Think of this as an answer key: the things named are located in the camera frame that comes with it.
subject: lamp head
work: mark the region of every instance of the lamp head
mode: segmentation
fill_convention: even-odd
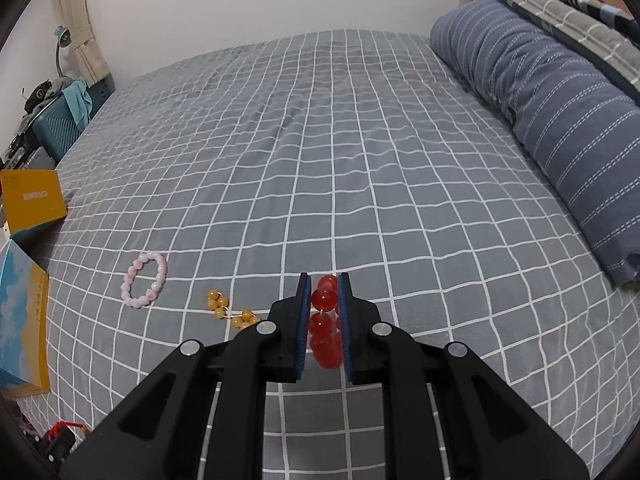
[[[57,26],[55,35],[56,38],[58,38],[58,46],[60,48],[65,48],[71,44],[71,33],[68,27],[64,27],[63,25]]]

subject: red string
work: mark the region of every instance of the red string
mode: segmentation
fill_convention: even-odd
[[[83,426],[84,424],[78,424],[77,422],[65,422],[64,420],[61,420],[60,422],[56,422],[53,425],[53,428],[51,428],[47,433],[49,433],[49,439],[53,440],[58,436],[61,428],[82,428]]]

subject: cardboard box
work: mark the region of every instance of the cardboard box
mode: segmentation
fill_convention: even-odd
[[[9,236],[19,244],[66,217],[55,170],[2,170],[0,184]]]
[[[13,240],[0,250],[0,390],[9,397],[49,391],[49,277]]]

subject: bed sheet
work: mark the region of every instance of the bed sheet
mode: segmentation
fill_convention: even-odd
[[[637,291],[609,285],[426,38],[340,30],[185,60],[117,91],[58,171],[69,214],[38,256],[52,392],[22,402],[41,429],[95,427],[180,341],[233,337],[208,289],[260,315],[299,272],[343,270],[417,340],[468,343],[593,476],[638,421]],[[120,284],[141,250],[167,255],[168,281],[134,310]],[[265,478],[383,478],[382,424],[379,388],[309,356],[301,383],[269,387]]]

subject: bracelet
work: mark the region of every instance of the bracelet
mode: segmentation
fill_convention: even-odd
[[[139,298],[131,297],[131,285],[136,278],[138,271],[142,269],[142,266],[149,260],[155,260],[158,263],[158,273],[156,274],[156,280],[151,284],[151,288],[146,290],[144,296]],[[127,273],[124,275],[124,282],[120,286],[122,291],[122,301],[127,306],[133,308],[141,308],[147,306],[153,300],[158,297],[162,284],[166,281],[166,259],[158,251],[143,251],[140,256],[133,262],[132,266],[127,269]]]

